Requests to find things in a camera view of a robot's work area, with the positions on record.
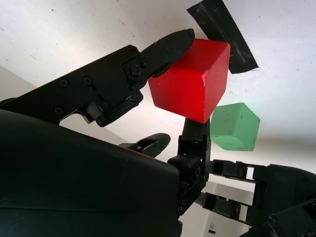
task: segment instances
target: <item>bolt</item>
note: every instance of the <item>bolt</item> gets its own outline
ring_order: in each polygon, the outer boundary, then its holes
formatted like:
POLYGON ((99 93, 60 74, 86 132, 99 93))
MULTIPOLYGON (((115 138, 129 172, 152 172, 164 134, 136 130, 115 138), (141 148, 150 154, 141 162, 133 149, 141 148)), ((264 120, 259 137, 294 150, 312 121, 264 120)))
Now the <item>bolt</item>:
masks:
POLYGON ((182 202, 181 202, 181 206, 180 206, 181 211, 185 210, 187 204, 188 204, 188 200, 187 199, 183 199, 182 202))
POLYGON ((132 53, 132 57, 133 57, 133 58, 136 58, 136 57, 137 57, 137 55, 138 55, 138 53, 137 53, 135 50, 132 50, 132 52, 131 52, 131 53, 132 53))
POLYGON ((142 73, 141 67, 136 64, 134 66, 131 66, 129 69, 134 76, 139 76, 142 73))
POLYGON ((101 103, 101 107, 102 107, 103 110, 108 110, 110 108, 110 104, 108 102, 106 102, 106 101, 103 101, 101 103))
POLYGON ((84 77, 82 81, 83 81, 83 84, 85 85, 88 85, 88 86, 92 85, 92 79, 90 77, 84 77))
POLYGON ((60 80, 59 80, 59 85, 60 85, 61 87, 66 87, 66 86, 69 85, 69 82, 68 82, 66 79, 60 79, 60 80))
POLYGON ((56 115, 62 115, 62 114, 64 113, 64 109, 61 108, 61 107, 56 107, 56 108, 54 109, 54 113, 55 113, 56 115))

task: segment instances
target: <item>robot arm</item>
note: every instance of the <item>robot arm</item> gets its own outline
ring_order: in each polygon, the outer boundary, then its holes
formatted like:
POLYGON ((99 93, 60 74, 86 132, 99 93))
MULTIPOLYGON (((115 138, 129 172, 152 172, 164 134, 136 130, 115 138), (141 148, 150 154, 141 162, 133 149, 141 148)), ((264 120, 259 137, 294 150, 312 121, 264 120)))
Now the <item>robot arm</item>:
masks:
POLYGON ((99 126, 138 106, 140 89, 177 62, 193 30, 170 34, 142 52, 129 45, 15 99, 0 103, 0 234, 6 237, 179 237, 192 205, 239 220, 243 203, 202 194, 209 174, 255 182, 245 236, 312 237, 315 175, 210 160, 209 121, 186 119, 178 155, 153 159, 169 143, 155 134, 115 146, 59 122, 78 113, 99 126), (246 179, 254 167, 253 180, 246 179))

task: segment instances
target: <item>green cube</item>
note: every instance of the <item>green cube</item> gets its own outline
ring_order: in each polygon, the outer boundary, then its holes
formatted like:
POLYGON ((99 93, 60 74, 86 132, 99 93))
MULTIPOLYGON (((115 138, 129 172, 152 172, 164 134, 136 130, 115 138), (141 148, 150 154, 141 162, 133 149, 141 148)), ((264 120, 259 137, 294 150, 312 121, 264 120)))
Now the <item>green cube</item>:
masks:
POLYGON ((244 103, 218 106, 210 126, 211 140, 228 151, 253 151, 260 119, 244 103))

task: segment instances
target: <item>red wooden block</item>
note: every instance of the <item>red wooden block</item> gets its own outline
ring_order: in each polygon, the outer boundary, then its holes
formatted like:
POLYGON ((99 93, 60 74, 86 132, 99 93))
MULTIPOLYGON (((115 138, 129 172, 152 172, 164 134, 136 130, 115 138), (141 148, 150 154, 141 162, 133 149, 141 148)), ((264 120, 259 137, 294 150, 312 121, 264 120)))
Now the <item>red wooden block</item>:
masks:
POLYGON ((195 39, 179 62, 148 80, 155 106, 205 123, 225 92, 230 48, 226 42, 195 39))

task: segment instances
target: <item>wooden block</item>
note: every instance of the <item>wooden block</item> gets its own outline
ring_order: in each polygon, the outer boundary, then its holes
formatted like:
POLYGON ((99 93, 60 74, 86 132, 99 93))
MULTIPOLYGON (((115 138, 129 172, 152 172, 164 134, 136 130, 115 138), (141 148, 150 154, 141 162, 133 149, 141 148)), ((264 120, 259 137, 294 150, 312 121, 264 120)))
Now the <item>wooden block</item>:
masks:
POLYGON ((216 107, 210 126, 211 140, 228 151, 253 151, 260 119, 244 104, 216 107))
POLYGON ((155 106, 205 123, 226 89, 230 45, 195 39, 165 74, 148 80, 155 106))

